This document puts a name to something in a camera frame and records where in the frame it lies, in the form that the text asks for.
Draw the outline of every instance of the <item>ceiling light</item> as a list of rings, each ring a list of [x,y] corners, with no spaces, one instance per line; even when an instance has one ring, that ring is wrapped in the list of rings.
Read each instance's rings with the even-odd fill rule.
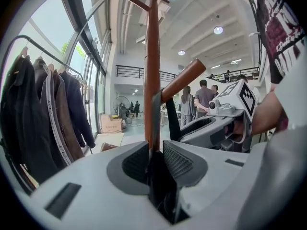
[[[237,60],[232,61],[231,63],[236,63],[236,62],[241,61],[241,60],[242,59],[237,59]]]
[[[178,54],[179,54],[180,56],[183,56],[185,53],[186,53],[186,52],[185,52],[184,50],[180,50],[180,51],[178,52]]]
[[[221,34],[223,32],[223,28],[221,26],[216,26],[213,30],[215,34]]]

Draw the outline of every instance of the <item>clothing rack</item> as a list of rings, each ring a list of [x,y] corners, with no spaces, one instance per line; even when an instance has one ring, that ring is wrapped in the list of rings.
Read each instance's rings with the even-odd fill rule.
[[[5,60],[11,50],[11,47],[13,45],[13,43],[17,40],[17,39],[20,39],[20,38],[23,38],[23,39],[26,39],[28,41],[28,43],[31,43],[32,45],[34,45],[35,47],[37,47],[39,50],[41,50],[43,53],[45,53],[46,55],[50,56],[51,58],[53,58],[55,61],[57,61],[58,63],[64,65],[65,67],[67,67],[69,70],[73,71],[74,73],[78,74],[78,76],[83,80],[83,77],[82,77],[82,74],[76,70],[74,70],[73,68],[71,68],[69,65],[67,65],[66,63],[64,63],[63,61],[61,61],[59,58],[55,57],[53,54],[51,54],[50,52],[48,52],[47,50],[45,50],[41,45],[39,45],[36,41],[34,41],[33,39],[31,39],[29,36],[27,35],[18,35],[16,36],[9,44],[6,52],[5,52],[5,55],[4,55],[4,58],[2,60],[2,70],[4,69],[4,64],[5,64]]]

